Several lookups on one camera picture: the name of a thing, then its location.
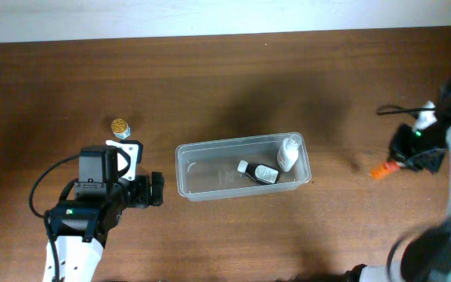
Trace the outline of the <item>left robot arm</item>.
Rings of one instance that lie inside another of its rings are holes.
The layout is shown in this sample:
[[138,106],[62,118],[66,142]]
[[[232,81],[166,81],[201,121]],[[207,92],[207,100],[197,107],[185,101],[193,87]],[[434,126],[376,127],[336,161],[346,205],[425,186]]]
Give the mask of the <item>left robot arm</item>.
[[111,229],[127,208],[163,204],[164,177],[160,172],[133,180],[67,184],[57,205],[45,213],[44,281],[90,281],[106,247]]

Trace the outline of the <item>orange white tube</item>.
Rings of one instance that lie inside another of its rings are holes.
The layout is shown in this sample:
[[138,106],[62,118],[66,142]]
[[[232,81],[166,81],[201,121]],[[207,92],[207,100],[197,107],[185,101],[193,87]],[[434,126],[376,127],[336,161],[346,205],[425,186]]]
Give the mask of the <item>orange white tube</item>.
[[383,179],[390,174],[401,169],[401,165],[396,161],[386,161],[376,168],[373,168],[370,175],[373,179]]

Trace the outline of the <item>white spray bottle clear cap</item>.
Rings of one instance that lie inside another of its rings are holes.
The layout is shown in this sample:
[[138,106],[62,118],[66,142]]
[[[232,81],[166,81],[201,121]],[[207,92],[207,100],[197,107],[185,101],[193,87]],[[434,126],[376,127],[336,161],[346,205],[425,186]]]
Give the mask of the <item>white spray bottle clear cap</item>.
[[289,172],[299,157],[299,149],[302,138],[297,134],[292,134],[285,138],[277,153],[277,162],[284,172]]

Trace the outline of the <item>small jar gold lid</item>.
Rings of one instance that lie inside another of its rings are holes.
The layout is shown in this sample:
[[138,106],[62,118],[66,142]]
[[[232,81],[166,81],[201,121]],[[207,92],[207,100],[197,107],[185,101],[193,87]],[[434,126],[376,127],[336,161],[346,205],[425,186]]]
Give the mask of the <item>small jar gold lid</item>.
[[117,118],[111,122],[111,131],[119,139],[127,139],[131,135],[131,128],[125,119]]

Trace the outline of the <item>dark brown syrup bottle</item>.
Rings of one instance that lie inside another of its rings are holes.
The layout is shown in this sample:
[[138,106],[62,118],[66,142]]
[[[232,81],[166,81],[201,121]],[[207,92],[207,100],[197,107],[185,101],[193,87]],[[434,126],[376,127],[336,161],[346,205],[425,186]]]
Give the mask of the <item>dark brown syrup bottle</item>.
[[237,171],[260,185],[273,185],[280,180],[280,171],[266,164],[249,163],[241,160],[237,166]]

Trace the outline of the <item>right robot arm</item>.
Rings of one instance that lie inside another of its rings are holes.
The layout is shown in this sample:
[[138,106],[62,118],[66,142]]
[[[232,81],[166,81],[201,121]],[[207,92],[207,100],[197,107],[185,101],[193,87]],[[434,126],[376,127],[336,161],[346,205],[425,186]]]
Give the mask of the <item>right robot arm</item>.
[[398,127],[389,144],[388,160],[372,172],[380,179],[400,169],[436,173],[449,158],[449,201],[446,219],[422,231],[409,231],[391,247],[384,266],[358,265],[342,281],[451,281],[451,79],[436,102],[406,109],[383,105],[377,115],[408,114],[414,125]]

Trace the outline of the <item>clear plastic container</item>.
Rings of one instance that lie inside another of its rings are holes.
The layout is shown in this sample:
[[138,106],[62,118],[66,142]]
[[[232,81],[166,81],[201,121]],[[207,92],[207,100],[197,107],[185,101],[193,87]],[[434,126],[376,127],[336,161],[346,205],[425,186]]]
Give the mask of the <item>clear plastic container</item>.
[[292,135],[288,132],[178,146],[175,172],[179,194],[190,201],[209,201],[296,190],[312,178],[304,141],[294,166],[288,172],[280,171],[277,183],[262,185],[237,171],[241,161],[280,170],[278,151]]

